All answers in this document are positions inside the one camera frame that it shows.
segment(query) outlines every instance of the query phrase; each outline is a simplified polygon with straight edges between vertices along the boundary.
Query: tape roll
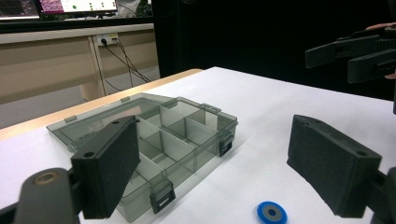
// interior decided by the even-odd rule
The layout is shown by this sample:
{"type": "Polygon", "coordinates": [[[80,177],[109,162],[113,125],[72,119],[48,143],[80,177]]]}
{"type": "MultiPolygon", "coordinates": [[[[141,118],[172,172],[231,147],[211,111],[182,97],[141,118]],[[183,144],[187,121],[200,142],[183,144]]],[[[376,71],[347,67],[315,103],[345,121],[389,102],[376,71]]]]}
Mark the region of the tape roll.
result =
{"type": "Polygon", "coordinates": [[[264,224],[285,224],[288,221],[285,209],[273,202],[260,203],[257,215],[264,224]]]}

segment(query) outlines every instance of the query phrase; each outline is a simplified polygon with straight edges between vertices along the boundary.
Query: electrical cable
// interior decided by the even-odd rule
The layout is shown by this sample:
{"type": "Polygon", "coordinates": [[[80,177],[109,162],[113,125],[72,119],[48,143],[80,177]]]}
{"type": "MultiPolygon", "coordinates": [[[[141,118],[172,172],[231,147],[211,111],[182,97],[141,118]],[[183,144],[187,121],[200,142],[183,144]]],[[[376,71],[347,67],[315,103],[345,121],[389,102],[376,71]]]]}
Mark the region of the electrical cable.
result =
{"type": "Polygon", "coordinates": [[[130,8],[128,8],[128,7],[126,7],[126,6],[123,6],[123,5],[121,5],[120,3],[117,3],[117,6],[125,7],[126,9],[132,11],[130,8]]]}
{"type": "MultiPolygon", "coordinates": [[[[102,42],[102,44],[103,44],[108,50],[110,50],[110,49],[107,47],[107,41],[106,41],[105,39],[101,39],[101,42],[102,42]]],[[[106,82],[110,87],[114,88],[115,90],[117,90],[117,91],[122,91],[121,89],[119,89],[119,88],[113,86],[107,79],[105,79],[105,82],[106,82]]]]}
{"type": "Polygon", "coordinates": [[[129,59],[128,55],[127,55],[126,52],[125,52],[124,46],[122,45],[121,41],[120,41],[118,38],[116,38],[116,42],[119,44],[120,49],[121,49],[122,52],[125,54],[125,57],[127,58],[127,61],[131,64],[133,70],[134,70],[134,71],[140,76],[140,78],[142,78],[144,81],[150,82],[150,81],[151,81],[150,79],[148,79],[147,77],[143,76],[143,75],[136,69],[136,67],[134,67],[134,64],[133,64],[133,63],[131,62],[131,60],[129,59]]]}
{"type": "Polygon", "coordinates": [[[111,85],[111,83],[108,82],[107,80],[106,80],[106,82],[107,82],[107,84],[108,84],[109,86],[111,86],[111,87],[114,88],[115,90],[117,90],[117,91],[123,91],[123,90],[120,90],[120,89],[118,89],[117,87],[111,85]]]}
{"type": "MultiPolygon", "coordinates": [[[[99,64],[99,60],[98,60],[98,54],[99,54],[99,52],[97,52],[97,48],[93,48],[93,51],[94,51],[94,53],[95,53],[96,62],[99,64]]],[[[102,71],[101,71],[100,67],[99,67],[99,73],[100,73],[100,79],[101,79],[103,91],[104,91],[104,93],[106,94],[106,87],[105,87],[105,83],[103,82],[103,79],[104,79],[104,78],[103,78],[103,76],[102,76],[102,71]]]]}
{"type": "Polygon", "coordinates": [[[125,55],[125,61],[126,61],[126,63],[128,64],[127,66],[128,66],[128,71],[129,71],[129,78],[131,79],[131,87],[133,87],[134,86],[134,83],[133,83],[133,81],[132,81],[132,71],[131,71],[131,66],[129,65],[129,60],[128,60],[128,55],[126,55],[126,52],[125,52],[125,49],[124,49],[124,47],[120,47],[121,48],[121,50],[122,50],[122,52],[124,53],[124,55],[125,55]]]}
{"type": "Polygon", "coordinates": [[[135,76],[137,76],[137,77],[143,79],[145,82],[150,82],[150,80],[149,80],[147,77],[143,76],[142,74],[140,74],[140,73],[137,71],[137,69],[134,67],[134,64],[131,62],[131,60],[129,60],[128,56],[127,56],[127,58],[128,58],[127,61],[128,61],[129,63],[131,63],[131,65],[129,65],[129,64],[126,63],[123,59],[121,59],[119,56],[117,56],[111,49],[108,48],[107,44],[104,43],[104,45],[105,45],[106,49],[107,49],[111,54],[113,54],[117,59],[119,59],[122,63],[124,63],[125,65],[127,65],[129,68],[131,68],[132,71],[133,71],[133,74],[134,74],[135,76]]]}

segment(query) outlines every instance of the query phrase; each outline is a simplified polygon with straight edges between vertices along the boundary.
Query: computer monitor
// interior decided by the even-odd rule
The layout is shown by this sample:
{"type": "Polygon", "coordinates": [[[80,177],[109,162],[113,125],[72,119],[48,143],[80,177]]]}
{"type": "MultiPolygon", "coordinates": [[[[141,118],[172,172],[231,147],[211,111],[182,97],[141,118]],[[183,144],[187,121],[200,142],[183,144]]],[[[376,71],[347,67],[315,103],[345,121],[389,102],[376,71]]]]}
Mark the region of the computer monitor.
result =
{"type": "Polygon", "coordinates": [[[117,12],[116,0],[36,0],[40,15],[95,15],[117,12]]]}
{"type": "Polygon", "coordinates": [[[34,0],[1,0],[0,22],[38,20],[34,0]]]}

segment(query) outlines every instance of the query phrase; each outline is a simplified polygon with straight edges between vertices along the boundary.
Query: white table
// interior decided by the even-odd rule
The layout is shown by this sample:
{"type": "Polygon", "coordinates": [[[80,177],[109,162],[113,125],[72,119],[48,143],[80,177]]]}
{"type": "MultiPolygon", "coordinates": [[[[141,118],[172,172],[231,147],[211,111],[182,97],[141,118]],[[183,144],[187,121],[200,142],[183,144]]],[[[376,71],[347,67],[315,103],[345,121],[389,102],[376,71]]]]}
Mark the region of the white table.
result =
{"type": "MultiPolygon", "coordinates": [[[[256,207],[279,203],[289,223],[370,223],[340,218],[286,164],[294,114],[320,119],[383,156],[380,171],[396,166],[393,102],[306,87],[214,67],[147,93],[182,96],[236,116],[233,148],[215,158],[176,189],[177,198],[159,214],[148,211],[134,223],[260,223],[256,207]],[[196,187],[187,190],[188,186],[196,187]]],[[[71,153],[46,127],[0,142],[0,207],[15,203],[22,182],[52,167],[70,168],[71,153]]],[[[82,223],[127,223],[118,211],[110,219],[82,223]]]]}

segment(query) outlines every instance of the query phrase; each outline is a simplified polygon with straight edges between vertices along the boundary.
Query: wall outlet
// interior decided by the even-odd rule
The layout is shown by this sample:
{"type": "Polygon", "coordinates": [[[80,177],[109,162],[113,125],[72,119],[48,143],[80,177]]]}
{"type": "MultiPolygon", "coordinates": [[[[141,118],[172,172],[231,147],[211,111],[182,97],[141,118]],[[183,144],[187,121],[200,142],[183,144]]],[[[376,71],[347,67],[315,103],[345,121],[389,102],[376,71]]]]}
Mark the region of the wall outlet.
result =
{"type": "Polygon", "coordinates": [[[113,45],[113,44],[117,44],[116,39],[119,38],[119,35],[117,33],[106,34],[106,35],[97,35],[96,38],[98,41],[98,46],[104,46],[105,45],[103,43],[104,40],[106,41],[107,45],[113,45]]]}

